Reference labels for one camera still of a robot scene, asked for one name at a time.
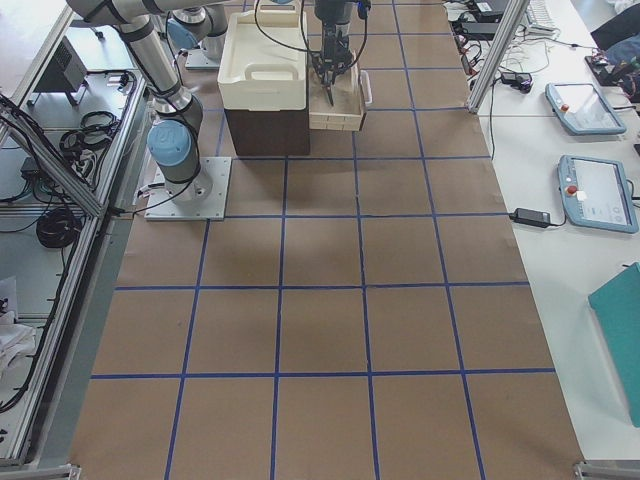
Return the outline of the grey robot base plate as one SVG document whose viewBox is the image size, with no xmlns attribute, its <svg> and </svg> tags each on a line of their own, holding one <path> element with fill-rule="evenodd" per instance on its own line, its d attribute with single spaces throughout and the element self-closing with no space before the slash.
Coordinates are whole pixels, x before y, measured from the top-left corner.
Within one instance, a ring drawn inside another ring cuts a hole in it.
<svg viewBox="0 0 640 480">
<path fill-rule="evenodd" d="M 161 183 L 158 188 L 148 191 L 149 209 L 143 211 L 147 220 L 216 220 L 225 218 L 228 187 L 230 183 L 231 157 L 201 157 L 201 172 L 190 186 L 180 195 L 182 186 L 166 185 L 160 168 L 154 166 L 152 183 Z"/>
</svg>

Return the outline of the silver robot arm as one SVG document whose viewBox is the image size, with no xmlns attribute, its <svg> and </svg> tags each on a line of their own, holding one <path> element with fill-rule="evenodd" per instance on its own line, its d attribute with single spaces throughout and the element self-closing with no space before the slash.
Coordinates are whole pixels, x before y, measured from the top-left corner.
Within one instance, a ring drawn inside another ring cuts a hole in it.
<svg viewBox="0 0 640 480">
<path fill-rule="evenodd" d="M 198 136 L 203 119 L 200 100 L 180 80 L 151 17 L 167 16 L 167 36 L 191 49 L 227 31 L 221 1 L 70 1 L 86 23 L 117 30 L 153 96 L 158 120 L 147 135 L 147 148 L 160 168 L 166 191 L 178 203 L 195 202 L 211 192 L 213 180 L 200 160 Z"/>
</svg>

